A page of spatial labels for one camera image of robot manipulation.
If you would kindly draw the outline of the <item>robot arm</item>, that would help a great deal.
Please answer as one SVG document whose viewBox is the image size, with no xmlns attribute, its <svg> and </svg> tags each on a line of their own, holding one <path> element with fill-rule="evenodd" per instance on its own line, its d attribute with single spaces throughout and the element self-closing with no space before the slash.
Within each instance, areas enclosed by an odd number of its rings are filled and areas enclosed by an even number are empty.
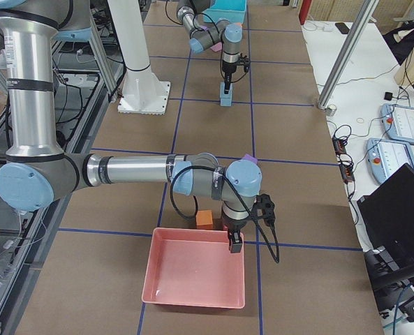
<svg viewBox="0 0 414 335">
<path fill-rule="evenodd" d="M 213 4 L 213 1 L 179 1 L 176 16 L 189 34 L 192 53 L 200 54 L 218 43 L 221 44 L 221 97 L 229 98 L 235 83 L 233 74 L 240 66 L 244 73 L 248 73 L 250 59 L 241 53 L 243 31 L 240 25 L 226 18 L 212 20 L 208 26 L 201 25 L 198 17 L 209 17 L 205 11 Z"/>
<path fill-rule="evenodd" d="M 81 188 L 137 181 L 169 183 L 171 193 L 222 203 L 232 253 L 248 221 L 274 228 L 274 204 L 260 192 L 262 172 L 241 159 L 223 167 L 208 153 L 100 157 L 70 154 L 57 142 L 52 41 L 88 41 L 88 1 L 0 1 L 13 143 L 0 168 L 0 197 L 14 209 L 49 207 Z"/>
</svg>

